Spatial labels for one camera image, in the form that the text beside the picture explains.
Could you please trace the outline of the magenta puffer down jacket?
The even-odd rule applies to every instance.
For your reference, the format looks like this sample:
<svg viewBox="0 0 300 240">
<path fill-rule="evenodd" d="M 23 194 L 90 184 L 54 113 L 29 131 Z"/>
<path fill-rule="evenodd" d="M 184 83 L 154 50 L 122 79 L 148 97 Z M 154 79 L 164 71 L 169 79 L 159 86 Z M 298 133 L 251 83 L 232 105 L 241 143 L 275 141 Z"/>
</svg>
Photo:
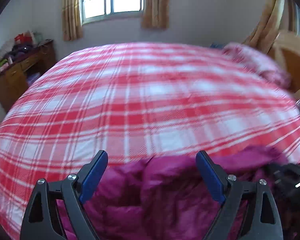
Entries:
<svg viewBox="0 0 300 240">
<path fill-rule="evenodd" d="M 101 239 L 202 239 L 219 208 L 187 155 L 111 166 L 84 204 Z"/>
</svg>

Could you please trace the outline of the pink floral folded quilt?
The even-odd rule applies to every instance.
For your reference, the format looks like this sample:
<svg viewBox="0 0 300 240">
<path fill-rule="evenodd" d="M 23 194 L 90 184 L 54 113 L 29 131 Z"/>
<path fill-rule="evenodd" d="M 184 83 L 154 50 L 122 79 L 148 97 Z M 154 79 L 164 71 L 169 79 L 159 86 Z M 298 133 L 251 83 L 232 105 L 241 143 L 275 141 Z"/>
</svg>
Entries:
<svg viewBox="0 0 300 240">
<path fill-rule="evenodd" d="M 283 89 L 288 89 L 291 85 L 291 77 L 286 70 L 282 69 L 268 55 L 250 46 L 231 42 L 223 47 L 222 53 L 270 83 L 276 84 Z"/>
</svg>

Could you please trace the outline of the wooden bed headboard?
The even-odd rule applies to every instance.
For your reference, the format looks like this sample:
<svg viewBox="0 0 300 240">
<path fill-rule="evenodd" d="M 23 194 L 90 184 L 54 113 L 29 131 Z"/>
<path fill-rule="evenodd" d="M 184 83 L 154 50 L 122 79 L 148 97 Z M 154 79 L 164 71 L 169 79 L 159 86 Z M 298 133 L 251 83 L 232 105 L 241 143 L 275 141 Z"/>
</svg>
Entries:
<svg viewBox="0 0 300 240">
<path fill-rule="evenodd" d="M 300 99 L 300 37 L 290 31 L 280 31 L 268 55 L 290 74 L 289 90 Z"/>
</svg>

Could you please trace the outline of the brown wooden desk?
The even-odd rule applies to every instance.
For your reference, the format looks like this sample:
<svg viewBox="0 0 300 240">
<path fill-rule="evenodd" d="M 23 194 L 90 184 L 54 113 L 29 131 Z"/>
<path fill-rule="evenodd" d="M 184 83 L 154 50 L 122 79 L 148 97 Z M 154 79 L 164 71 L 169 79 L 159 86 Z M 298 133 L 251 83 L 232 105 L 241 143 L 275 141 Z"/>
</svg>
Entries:
<svg viewBox="0 0 300 240">
<path fill-rule="evenodd" d="M 44 40 L 0 73 L 0 104 L 8 112 L 29 88 L 27 78 L 42 76 L 57 63 L 54 40 Z"/>
</svg>

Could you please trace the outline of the red white plaid bed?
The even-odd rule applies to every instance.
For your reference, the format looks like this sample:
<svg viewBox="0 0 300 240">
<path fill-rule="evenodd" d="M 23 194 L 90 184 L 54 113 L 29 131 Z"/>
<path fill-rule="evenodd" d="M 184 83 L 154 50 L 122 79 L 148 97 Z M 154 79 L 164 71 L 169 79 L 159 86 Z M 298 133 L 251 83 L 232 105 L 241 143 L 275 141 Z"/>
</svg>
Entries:
<svg viewBox="0 0 300 240">
<path fill-rule="evenodd" d="M 40 77 L 0 124 L 0 224 L 18 239 L 37 179 L 59 180 L 99 150 L 110 165 L 160 155 L 273 146 L 300 163 L 290 93 L 220 49 L 123 43 L 76 51 Z"/>
</svg>

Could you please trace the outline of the folded items in desk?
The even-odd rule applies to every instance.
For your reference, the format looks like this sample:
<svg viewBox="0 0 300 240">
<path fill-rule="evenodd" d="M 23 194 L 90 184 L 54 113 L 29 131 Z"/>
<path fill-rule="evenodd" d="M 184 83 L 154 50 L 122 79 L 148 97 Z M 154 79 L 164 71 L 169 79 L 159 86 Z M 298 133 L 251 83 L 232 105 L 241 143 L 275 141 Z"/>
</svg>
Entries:
<svg viewBox="0 0 300 240">
<path fill-rule="evenodd" d="M 26 78 L 28 86 L 31 87 L 33 85 L 33 83 L 40 78 L 40 76 L 41 76 L 40 73 L 34 73 L 34 74 L 29 75 Z"/>
</svg>

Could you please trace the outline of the beige curtain beside headboard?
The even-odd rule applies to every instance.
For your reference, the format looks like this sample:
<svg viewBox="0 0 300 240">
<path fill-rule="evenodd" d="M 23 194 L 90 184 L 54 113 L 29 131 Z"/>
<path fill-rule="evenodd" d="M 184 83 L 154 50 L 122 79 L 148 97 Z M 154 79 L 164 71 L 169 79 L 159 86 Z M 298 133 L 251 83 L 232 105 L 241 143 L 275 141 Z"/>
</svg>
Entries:
<svg viewBox="0 0 300 240">
<path fill-rule="evenodd" d="M 268 54 L 279 33 L 284 7 L 285 0 L 267 0 L 257 26 L 243 43 Z"/>
</svg>

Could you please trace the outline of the blue item behind bed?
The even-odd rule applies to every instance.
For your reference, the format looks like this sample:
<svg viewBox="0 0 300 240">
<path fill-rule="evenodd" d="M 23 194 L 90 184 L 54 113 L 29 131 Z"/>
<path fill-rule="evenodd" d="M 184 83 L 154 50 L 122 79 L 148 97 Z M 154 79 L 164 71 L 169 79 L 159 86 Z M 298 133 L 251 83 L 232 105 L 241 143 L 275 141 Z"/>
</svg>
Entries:
<svg viewBox="0 0 300 240">
<path fill-rule="evenodd" d="M 210 47 L 213 49 L 223 49 L 225 46 L 226 44 L 212 43 Z"/>
</svg>

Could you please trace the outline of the pile of clutter on desk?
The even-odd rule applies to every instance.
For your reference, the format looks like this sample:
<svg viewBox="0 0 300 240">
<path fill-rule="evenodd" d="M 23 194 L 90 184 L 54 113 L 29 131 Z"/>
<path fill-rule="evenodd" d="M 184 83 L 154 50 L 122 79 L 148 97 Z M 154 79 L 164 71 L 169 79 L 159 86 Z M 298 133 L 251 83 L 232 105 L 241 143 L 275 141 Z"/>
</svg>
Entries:
<svg viewBox="0 0 300 240">
<path fill-rule="evenodd" d="M 24 59 L 27 54 L 39 48 L 44 40 L 32 31 L 18 34 L 6 41 L 0 48 L 0 74 L 9 66 Z"/>
</svg>

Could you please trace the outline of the left beige curtain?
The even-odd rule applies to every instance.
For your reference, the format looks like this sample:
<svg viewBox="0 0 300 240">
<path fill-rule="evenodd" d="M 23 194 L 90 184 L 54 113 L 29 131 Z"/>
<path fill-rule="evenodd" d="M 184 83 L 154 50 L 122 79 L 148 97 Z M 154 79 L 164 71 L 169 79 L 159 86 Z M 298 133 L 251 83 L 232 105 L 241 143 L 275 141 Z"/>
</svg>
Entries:
<svg viewBox="0 0 300 240">
<path fill-rule="evenodd" d="M 62 0 L 62 31 L 64 41 L 82 38 L 81 0 Z"/>
</svg>

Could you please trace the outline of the right beige curtain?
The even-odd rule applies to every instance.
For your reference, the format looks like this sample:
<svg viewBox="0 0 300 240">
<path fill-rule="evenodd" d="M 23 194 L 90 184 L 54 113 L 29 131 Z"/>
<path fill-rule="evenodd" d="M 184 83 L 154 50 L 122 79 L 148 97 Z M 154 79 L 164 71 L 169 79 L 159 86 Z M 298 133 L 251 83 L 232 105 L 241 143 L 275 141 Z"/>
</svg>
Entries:
<svg viewBox="0 0 300 240">
<path fill-rule="evenodd" d="M 141 25 L 145 29 L 167 29 L 169 0 L 145 0 Z"/>
</svg>

